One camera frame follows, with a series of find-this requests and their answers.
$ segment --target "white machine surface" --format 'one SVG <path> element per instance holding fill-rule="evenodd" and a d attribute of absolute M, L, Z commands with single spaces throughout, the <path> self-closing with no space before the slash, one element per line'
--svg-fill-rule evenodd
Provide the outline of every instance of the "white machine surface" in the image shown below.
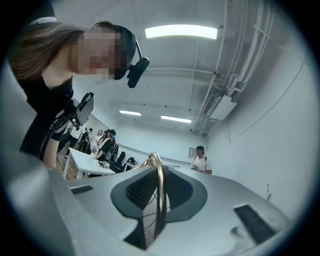
<path fill-rule="evenodd" d="M 275 231 L 276 235 L 271 241 L 276 240 L 280 231 L 289 224 L 277 208 L 233 180 L 181 167 L 176 170 L 200 181 L 207 190 L 207 200 L 191 219 L 167 223 L 147 249 L 152 255 L 255 255 L 257 251 L 265 249 L 269 241 L 257 246 L 236 215 L 234 208 L 247 204 Z M 134 230 L 137 222 L 118 212 L 112 203 L 110 192 L 121 180 L 142 171 L 140 169 L 107 177 L 74 180 L 69 181 L 68 185 L 92 186 L 92 190 L 75 197 L 103 228 L 117 238 L 124 239 Z"/>

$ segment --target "curved metal bar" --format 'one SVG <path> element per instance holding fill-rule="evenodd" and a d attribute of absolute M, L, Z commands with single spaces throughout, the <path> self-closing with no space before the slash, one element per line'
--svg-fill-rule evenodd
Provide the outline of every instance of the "curved metal bar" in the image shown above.
<path fill-rule="evenodd" d="M 165 219 L 167 213 L 167 196 L 166 196 L 166 186 L 165 186 L 165 170 L 162 165 L 160 156 L 156 152 L 149 154 L 150 158 L 153 156 L 155 161 L 155 166 L 158 172 L 157 180 L 157 190 L 156 190 L 156 214 L 155 214 L 155 229 L 154 229 L 154 238 L 161 233 L 165 227 Z"/>

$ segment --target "vr headset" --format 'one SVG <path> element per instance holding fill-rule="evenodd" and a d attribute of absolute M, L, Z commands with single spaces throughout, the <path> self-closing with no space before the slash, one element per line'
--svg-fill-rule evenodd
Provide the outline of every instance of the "vr headset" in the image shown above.
<path fill-rule="evenodd" d="M 128 29 L 123 26 L 114 25 L 107 21 L 102 21 L 96 23 L 94 28 L 106 28 L 112 27 L 116 32 L 120 34 L 120 68 L 114 70 L 114 75 L 111 77 L 114 80 L 120 80 L 129 70 L 128 75 L 126 76 L 128 81 L 128 86 L 130 88 L 135 88 L 140 77 L 146 71 L 147 67 L 150 64 L 150 61 L 146 57 L 142 57 L 141 49 L 139 47 L 136 36 Z M 139 61 L 136 64 L 132 64 L 136 49 L 139 54 Z"/>

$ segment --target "white ceiling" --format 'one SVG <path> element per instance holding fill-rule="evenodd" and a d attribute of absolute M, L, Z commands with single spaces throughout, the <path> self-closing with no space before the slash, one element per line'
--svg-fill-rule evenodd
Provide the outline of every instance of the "white ceiling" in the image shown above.
<path fill-rule="evenodd" d="M 101 77 L 75 76 L 78 86 L 95 94 L 95 104 L 112 109 L 119 120 L 189 131 L 196 129 L 196 116 L 209 88 L 222 43 L 225 0 L 65 0 L 53 3 L 59 21 L 91 27 L 98 21 L 110 21 L 131 30 L 150 65 L 136 88 L 127 79 L 113 81 Z M 227 0 L 227 21 L 218 70 L 221 86 L 228 73 L 236 47 L 242 14 L 242 0 Z M 191 36 L 167 36 L 147 39 L 145 29 L 169 24 L 194 24 L 218 29 L 217 39 Z M 243 52 L 250 46 L 251 29 Z M 133 63 L 138 61 L 138 53 Z M 119 110 L 141 112 L 130 116 Z M 160 119 L 169 115 L 192 119 L 191 124 Z"/>

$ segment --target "metal handle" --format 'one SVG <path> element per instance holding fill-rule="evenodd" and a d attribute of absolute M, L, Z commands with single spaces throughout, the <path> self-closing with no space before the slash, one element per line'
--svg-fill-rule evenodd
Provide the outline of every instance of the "metal handle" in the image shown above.
<path fill-rule="evenodd" d="M 138 167 L 132 170 L 136 170 L 142 167 L 150 167 L 150 166 L 156 167 L 157 177 L 158 177 L 157 190 L 156 190 L 155 229 L 154 229 L 154 237 L 153 237 L 153 239 L 156 239 L 157 236 L 161 233 L 161 231 L 165 227 L 165 219 L 166 219 L 166 213 L 167 213 L 165 170 L 162 165 L 161 158 L 156 152 L 152 152 L 149 154 L 148 158 L 142 164 L 140 164 Z"/>

